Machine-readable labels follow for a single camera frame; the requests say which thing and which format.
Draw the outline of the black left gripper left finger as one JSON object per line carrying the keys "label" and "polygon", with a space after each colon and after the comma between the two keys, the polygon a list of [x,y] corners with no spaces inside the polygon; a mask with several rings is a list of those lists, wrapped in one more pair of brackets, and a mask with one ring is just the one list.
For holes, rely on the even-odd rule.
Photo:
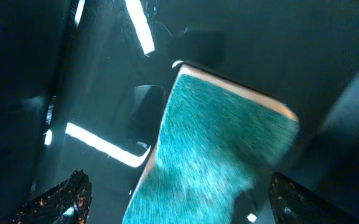
{"label": "black left gripper left finger", "polygon": [[26,202],[22,207],[0,219],[8,224],[85,224],[92,201],[92,184],[82,170]]}

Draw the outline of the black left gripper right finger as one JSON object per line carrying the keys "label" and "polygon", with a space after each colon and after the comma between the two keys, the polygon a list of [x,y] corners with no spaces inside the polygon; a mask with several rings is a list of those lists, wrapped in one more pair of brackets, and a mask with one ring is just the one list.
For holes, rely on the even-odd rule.
{"label": "black left gripper right finger", "polygon": [[272,174],[268,195],[276,223],[359,224],[359,218],[337,208],[280,172]]}

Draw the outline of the green and orange sponge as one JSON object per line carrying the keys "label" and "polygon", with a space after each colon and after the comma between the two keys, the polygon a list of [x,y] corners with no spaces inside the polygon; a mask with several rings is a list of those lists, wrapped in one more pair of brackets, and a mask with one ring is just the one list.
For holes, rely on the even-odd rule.
{"label": "green and orange sponge", "polygon": [[123,222],[230,223],[298,131],[280,101],[182,64]]}

